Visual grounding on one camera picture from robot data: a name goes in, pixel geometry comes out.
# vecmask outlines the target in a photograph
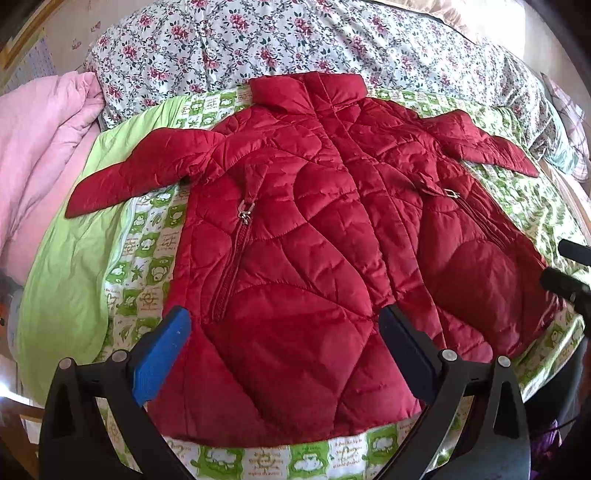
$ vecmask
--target purple cloth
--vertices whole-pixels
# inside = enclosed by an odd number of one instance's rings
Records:
[[[558,422],[553,420],[548,429],[558,427]],[[545,465],[552,459],[554,452],[562,445],[562,438],[559,430],[552,430],[531,439],[531,473],[530,480],[536,478]]]

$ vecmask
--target jacket collar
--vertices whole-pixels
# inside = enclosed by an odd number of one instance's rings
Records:
[[[252,102],[282,113],[311,114],[340,110],[367,96],[360,75],[308,72],[250,81]]]

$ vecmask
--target wall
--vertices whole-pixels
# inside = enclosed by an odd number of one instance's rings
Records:
[[[112,24],[154,0],[66,0],[45,23],[57,73],[79,69],[90,45]]]
[[[544,72],[591,119],[591,96],[564,48],[533,8],[522,0],[467,0],[475,8],[478,30],[521,58],[539,76]],[[585,122],[587,137],[591,124]]]

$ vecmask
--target green blanket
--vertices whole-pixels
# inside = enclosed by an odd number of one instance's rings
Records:
[[[424,116],[460,108],[491,134],[524,145],[517,120],[505,108],[487,108],[442,95],[400,90],[370,89],[369,95],[394,100]],[[143,119],[135,117],[103,134],[109,140],[101,136],[85,176],[123,161],[139,139],[153,128],[164,125],[211,128],[226,115],[250,103],[247,87],[169,100],[146,112]],[[557,190],[543,173],[539,179],[532,179],[494,166],[466,163],[466,167],[534,241],[550,265],[589,282],[588,270],[557,255],[556,245],[561,238],[582,244],[585,240]],[[90,362],[97,355],[99,359],[106,358],[114,349],[131,349],[145,332],[158,324],[174,267],[187,198],[186,187],[173,186],[89,218],[66,221],[60,215],[55,221],[27,284],[21,308],[21,322],[25,327],[19,326],[18,331],[20,357],[27,369],[27,386],[36,398],[44,399],[60,358],[72,356],[80,363]],[[76,292],[58,294],[66,291]],[[51,316],[44,317],[47,311],[51,311]],[[72,332],[61,334],[72,325]],[[566,309],[520,359],[514,359],[524,398],[529,398],[570,357],[579,344],[582,329],[580,317]],[[120,458],[134,466],[108,405],[100,401],[99,406]],[[468,409],[468,401],[460,406],[438,462],[448,458]],[[181,461],[200,478],[239,480],[274,475],[362,480],[391,457],[414,421],[405,420],[354,437],[270,449],[211,449],[178,440],[168,442]],[[212,461],[218,456],[228,462],[221,465]],[[302,466],[313,466],[313,469],[308,471],[301,469]]]
[[[118,163],[145,137],[172,125],[187,102],[177,97],[150,108],[97,138],[78,179]],[[105,273],[129,218],[117,205],[73,220],[58,212],[37,252],[19,312],[18,369],[27,393],[45,402],[57,363],[72,357],[88,364],[99,353],[108,326]]]

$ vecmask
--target screw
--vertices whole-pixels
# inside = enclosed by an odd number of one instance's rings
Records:
[[[496,361],[499,362],[499,365],[502,367],[507,368],[511,366],[511,360],[505,355],[501,355]]]
[[[441,356],[444,360],[448,362],[455,362],[457,360],[457,353],[449,348],[446,348],[443,352],[441,352]]]
[[[124,362],[127,359],[127,352],[125,350],[117,350],[113,355],[111,355],[111,360],[114,362]]]
[[[62,370],[68,370],[72,366],[72,359],[71,358],[62,358],[60,360],[60,368]]]

